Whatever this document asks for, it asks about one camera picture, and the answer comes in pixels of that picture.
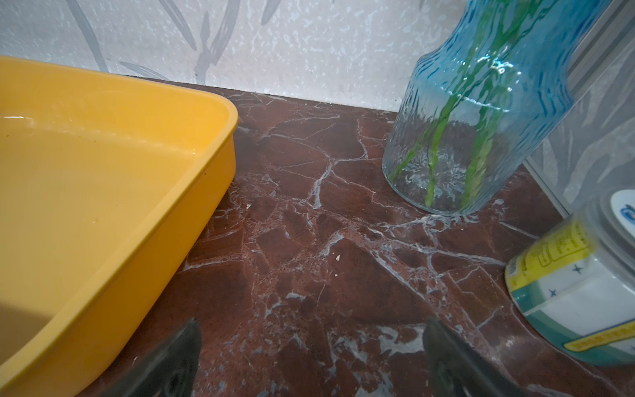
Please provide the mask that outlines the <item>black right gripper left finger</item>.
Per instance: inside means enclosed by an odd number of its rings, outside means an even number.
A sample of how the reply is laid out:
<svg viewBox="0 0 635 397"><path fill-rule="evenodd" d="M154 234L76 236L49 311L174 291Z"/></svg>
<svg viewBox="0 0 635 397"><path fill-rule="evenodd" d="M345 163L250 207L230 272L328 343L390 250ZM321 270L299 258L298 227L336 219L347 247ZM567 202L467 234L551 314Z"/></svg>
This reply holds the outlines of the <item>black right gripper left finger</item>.
<svg viewBox="0 0 635 397"><path fill-rule="evenodd" d="M102 395L190 396L201 348L200 326L196 319L189 319Z"/></svg>

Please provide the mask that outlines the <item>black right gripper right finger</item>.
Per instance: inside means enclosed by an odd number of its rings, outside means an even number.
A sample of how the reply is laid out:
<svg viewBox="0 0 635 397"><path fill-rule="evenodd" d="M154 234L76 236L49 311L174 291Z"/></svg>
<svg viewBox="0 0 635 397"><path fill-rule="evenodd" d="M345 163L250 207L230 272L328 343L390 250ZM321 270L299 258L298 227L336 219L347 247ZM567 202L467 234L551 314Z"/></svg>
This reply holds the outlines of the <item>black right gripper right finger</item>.
<svg viewBox="0 0 635 397"><path fill-rule="evenodd" d="M423 333L428 371L436 396L523 396L455 332L436 318Z"/></svg>

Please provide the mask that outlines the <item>yellow plastic storage box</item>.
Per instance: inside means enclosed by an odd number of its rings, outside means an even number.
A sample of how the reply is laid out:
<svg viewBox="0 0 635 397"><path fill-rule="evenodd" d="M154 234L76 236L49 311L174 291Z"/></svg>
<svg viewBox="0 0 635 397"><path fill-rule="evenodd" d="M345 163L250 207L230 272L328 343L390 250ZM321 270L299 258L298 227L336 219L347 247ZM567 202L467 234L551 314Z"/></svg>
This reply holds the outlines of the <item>yellow plastic storage box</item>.
<svg viewBox="0 0 635 397"><path fill-rule="evenodd" d="M1 59L1 393L74 396L115 360L236 174L236 106Z"/></svg>

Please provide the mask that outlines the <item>small labelled glass jar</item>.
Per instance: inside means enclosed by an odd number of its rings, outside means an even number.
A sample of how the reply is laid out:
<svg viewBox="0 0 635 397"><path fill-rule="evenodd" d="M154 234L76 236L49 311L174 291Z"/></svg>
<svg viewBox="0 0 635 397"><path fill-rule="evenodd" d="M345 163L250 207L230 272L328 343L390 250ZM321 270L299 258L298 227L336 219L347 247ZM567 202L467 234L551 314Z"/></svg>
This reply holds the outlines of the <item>small labelled glass jar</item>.
<svg viewBox="0 0 635 397"><path fill-rule="evenodd" d="M507 264L510 297L550 344L577 360L634 362L634 190L592 199Z"/></svg>

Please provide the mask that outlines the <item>blue glass vase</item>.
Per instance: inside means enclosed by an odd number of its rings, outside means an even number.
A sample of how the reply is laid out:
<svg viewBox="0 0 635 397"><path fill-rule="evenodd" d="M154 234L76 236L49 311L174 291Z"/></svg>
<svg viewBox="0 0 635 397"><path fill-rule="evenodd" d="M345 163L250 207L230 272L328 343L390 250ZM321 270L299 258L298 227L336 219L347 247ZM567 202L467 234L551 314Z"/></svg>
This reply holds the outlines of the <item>blue glass vase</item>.
<svg viewBox="0 0 635 397"><path fill-rule="evenodd" d="M568 70L605 1L470 1L421 56L388 138L390 187L429 213L483 208L574 104Z"/></svg>

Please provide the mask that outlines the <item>artificial flower bouquet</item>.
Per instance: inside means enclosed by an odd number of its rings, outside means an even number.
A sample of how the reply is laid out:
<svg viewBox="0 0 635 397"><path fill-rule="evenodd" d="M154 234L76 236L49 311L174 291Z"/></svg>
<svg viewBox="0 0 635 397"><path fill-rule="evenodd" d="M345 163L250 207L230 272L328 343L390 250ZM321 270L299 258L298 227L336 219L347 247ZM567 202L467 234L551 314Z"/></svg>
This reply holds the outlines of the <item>artificial flower bouquet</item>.
<svg viewBox="0 0 635 397"><path fill-rule="evenodd" d="M393 190L432 213L468 214L482 184L494 134L512 113L521 46L550 1L469 1L448 39L421 56L385 147Z"/></svg>

